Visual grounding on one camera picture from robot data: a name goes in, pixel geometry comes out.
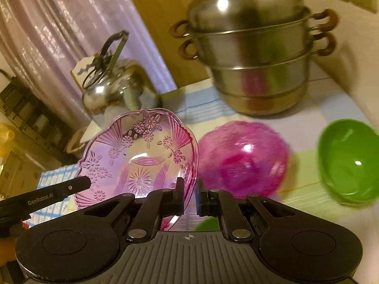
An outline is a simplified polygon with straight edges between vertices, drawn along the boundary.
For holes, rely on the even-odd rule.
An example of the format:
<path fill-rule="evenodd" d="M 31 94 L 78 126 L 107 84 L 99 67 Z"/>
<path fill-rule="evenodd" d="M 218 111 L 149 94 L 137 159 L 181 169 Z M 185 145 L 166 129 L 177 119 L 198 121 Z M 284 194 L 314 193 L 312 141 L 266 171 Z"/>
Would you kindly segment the left hand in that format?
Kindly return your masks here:
<path fill-rule="evenodd" d="M 6 237 L 0 239 L 0 266 L 13 262 L 15 258 L 15 237 Z"/>

